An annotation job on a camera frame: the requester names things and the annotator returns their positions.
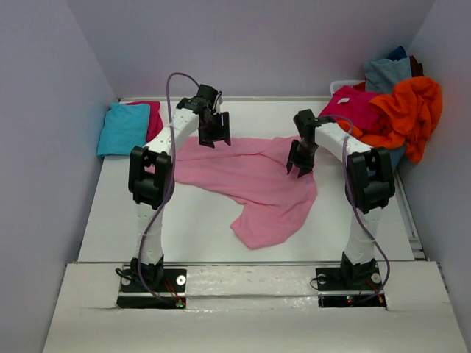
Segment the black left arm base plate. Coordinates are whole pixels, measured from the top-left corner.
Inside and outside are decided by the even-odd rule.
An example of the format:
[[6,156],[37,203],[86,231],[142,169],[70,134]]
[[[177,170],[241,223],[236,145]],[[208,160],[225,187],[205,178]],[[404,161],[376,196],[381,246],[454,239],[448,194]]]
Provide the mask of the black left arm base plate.
[[120,277],[116,305],[121,309],[184,310],[187,306],[186,268],[165,267],[162,280],[157,285],[147,285],[151,292],[138,276],[131,275],[128,265],[116,268],[115,273]]

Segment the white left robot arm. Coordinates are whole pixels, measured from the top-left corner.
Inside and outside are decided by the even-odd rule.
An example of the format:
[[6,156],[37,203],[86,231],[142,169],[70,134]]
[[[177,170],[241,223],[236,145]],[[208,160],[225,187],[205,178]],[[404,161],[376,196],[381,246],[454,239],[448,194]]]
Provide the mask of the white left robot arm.
[[229,113],[220,111],[221,92],[200,85],[196,95],[177,104],[170,121],[156,138],[130,153],[128,189],[137,206],[138,247],[130,277],[155,292],[164,277],[161,233],[163,210],[174,192],[176,152],[194,133],[200,146],[231,144]]

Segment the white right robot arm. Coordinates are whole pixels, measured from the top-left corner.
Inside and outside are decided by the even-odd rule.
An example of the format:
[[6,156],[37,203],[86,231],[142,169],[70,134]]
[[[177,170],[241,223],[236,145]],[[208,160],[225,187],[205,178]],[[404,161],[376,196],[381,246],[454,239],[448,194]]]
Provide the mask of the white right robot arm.
[[340,115],[316,117],[300,110],[293,118],[299,139],[293,140],[286,167],[297,168],[299,177],[312,172],[316,150],[328,150],[342,164],[345,196],[352,208],[350,235],[337,267],[318,268],[316,289],[321,292],[383,289],[375,252],[382,249],[376,239],[382,210],[395,193],[394,175],[388,149],[372,147],[344,131]]

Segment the light pink t-shirt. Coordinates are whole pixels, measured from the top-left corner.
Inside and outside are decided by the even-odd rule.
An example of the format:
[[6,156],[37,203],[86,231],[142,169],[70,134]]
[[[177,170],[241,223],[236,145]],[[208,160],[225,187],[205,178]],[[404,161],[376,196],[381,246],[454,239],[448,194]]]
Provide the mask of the light pink t-shirt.
[[242,205],[230,228],[249,249],[284,243],[306,222],[317,197],[312,174],[286,171],[291,138],[235,138],[211,149],[190,137],[177,152],[177,182]]

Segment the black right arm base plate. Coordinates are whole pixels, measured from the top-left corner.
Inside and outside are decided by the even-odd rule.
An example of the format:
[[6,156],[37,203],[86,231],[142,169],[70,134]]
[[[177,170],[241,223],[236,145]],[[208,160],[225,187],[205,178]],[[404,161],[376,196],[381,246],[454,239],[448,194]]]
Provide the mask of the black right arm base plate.
[[309,285],[317,291],[321,308],[382,307],[387,308],[386,297],[378,268],[371,274],[347,283],[341,278],[340,268],[317,268]]

